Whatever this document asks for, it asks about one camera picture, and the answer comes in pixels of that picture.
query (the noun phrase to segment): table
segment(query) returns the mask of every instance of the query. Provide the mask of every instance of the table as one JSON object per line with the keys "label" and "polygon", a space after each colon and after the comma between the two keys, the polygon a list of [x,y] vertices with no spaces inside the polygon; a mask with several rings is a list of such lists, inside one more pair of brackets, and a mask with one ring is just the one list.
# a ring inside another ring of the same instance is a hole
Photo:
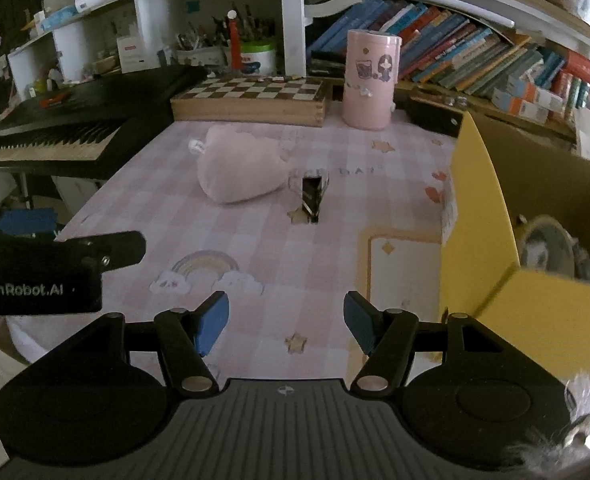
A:
{"label": "table", "polygon": [[[174,306],[192,310],[223,289],[230,321],[205,359],[220,383],[345,377],[354,343],[343,299],[355,289],[360,232],[393,226],[438,238],[436,192],[454,139],[407,123],[402,111],[382,132],[355,130],[341,120],[340,106],[332,104],[323,128],[235,124],[280,139],[296,168],[328,170],[317,225],[291,224],[287,213],[300,196],[288,189],[233,205],[208,199],[188,142],[203,139],[213,123],[177,122],[150,142],[61,234],[139,230],[146,237],[140,264],[104,275],[102,314],[151,320]],[[15,317],[9,326],[19,351],[34,360],[98,315]],[[288,352],[285,340],[295,334],[306,338],[302,353]],[[154,354],[132,362],[160,376]]]}

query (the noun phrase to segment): chessboard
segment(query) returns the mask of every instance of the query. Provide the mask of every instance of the chessboard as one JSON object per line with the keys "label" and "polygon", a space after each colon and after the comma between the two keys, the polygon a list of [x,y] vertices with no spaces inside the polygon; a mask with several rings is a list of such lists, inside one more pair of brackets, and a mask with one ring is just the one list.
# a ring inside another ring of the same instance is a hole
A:
{"label": "chessboard", "polygon": [[332,86],[320,79],[206,79],[171,99],[176,121],[233,121],[322,126]]}

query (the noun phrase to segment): green lid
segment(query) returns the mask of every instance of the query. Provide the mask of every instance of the green lid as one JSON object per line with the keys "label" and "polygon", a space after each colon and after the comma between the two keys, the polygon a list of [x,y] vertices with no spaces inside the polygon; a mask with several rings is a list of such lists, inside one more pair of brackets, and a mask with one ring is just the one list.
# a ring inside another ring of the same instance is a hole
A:
{"label": "green lid", "polygon": [[268,52],[269,50],[274,49],[275,44],[273,40],[257,40],[242,43],[242,52],[245,54],[251,54],[253,52]]}

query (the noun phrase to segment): yellow box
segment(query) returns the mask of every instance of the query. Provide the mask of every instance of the yellow box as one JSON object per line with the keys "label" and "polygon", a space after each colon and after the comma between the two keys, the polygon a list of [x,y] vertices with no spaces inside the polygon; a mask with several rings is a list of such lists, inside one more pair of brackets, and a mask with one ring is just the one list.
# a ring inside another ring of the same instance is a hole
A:
{"label": "yellow box", "polygon": [[466,113],[444,196],[441,314],[467,312],[560,379],[590,370],[590,285],[521,268],[513,235],[520,214],[547,214],[590,253],[590,162]]}

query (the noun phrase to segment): pink tumbler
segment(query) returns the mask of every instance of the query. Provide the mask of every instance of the pink tumbler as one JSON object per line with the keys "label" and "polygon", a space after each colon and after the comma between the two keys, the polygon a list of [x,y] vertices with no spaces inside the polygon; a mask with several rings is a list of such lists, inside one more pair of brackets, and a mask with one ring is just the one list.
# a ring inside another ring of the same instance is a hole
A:
{"label": "pink tumbler", "polygon": [[344,121],[360,130],[390,124],[402,40],[385,32],[349,30],[344,82]]}

